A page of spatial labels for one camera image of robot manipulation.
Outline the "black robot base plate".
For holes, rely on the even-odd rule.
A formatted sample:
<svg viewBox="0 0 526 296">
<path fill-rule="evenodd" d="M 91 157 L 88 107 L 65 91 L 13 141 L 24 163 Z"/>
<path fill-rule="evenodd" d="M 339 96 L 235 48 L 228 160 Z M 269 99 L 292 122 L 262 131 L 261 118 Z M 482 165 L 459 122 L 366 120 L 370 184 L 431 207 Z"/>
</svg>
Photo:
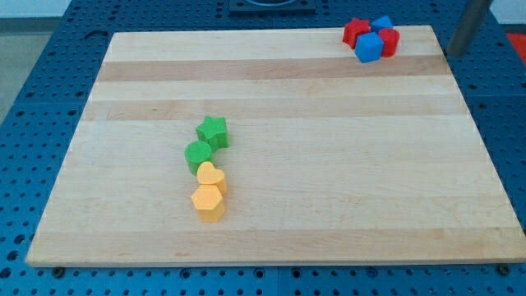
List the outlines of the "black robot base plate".
<svg viewBox="0 0 526 296">
<path fill-rule="evenodd" d="M 228 0 L 229 15 L 315 12 L 316 0 Z"/>
</svg>

